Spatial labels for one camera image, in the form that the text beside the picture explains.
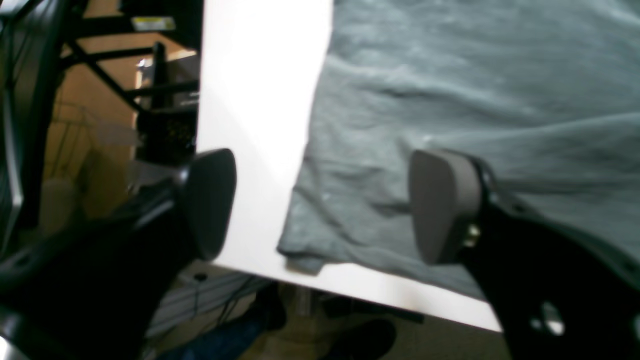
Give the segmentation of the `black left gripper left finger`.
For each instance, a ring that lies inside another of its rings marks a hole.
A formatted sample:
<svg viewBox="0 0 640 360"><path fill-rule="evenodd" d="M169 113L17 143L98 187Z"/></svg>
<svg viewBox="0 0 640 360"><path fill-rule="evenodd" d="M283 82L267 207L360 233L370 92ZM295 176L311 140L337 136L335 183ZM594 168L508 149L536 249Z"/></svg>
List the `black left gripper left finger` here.
<svg viewBox="0 0 640 360"><path fill-rule="evenodd" d="M135 360L174 278L224 246L237 184L228 148L101 218L1 263L3 360Z"/></svg>

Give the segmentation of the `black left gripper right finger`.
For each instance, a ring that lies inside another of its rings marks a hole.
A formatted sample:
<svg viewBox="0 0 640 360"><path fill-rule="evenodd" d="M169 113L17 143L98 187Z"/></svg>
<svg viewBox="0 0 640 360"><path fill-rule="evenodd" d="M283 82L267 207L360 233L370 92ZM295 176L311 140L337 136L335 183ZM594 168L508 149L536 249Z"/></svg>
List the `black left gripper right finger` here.
<svg viewBox="0 0 640 360"><path fill-rule="evenodd" d="M414 151L408 192L423 261L466 268L514 360L639 358L636 259L542 216L463 153Z"/></svg>

